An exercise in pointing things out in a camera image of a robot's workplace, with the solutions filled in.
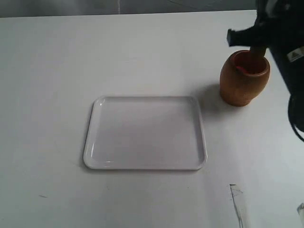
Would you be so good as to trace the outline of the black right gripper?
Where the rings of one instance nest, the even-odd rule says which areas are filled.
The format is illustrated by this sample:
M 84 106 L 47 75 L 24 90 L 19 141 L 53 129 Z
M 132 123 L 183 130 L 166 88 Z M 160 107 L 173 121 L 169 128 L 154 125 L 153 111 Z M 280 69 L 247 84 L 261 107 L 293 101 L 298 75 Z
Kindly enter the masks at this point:
M 302 0 L 256 0 L 254 26 L 227 31 L 230 47 L 251 46 L 252 50 L 276 48 L 303 50 L 304 2 Z

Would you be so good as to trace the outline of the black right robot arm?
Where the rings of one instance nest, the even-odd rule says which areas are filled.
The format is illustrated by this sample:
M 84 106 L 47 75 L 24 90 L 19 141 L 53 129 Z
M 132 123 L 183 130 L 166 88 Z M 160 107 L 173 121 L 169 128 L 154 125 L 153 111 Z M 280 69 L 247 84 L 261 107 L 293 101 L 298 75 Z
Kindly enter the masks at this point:
M 304 139 L 304 2 L 257 0 L 256 20 L 244 30 L 227 32 L 230 47 L 250 47 L 255 54 L 269 49 L 290 93 L 288 120 Z

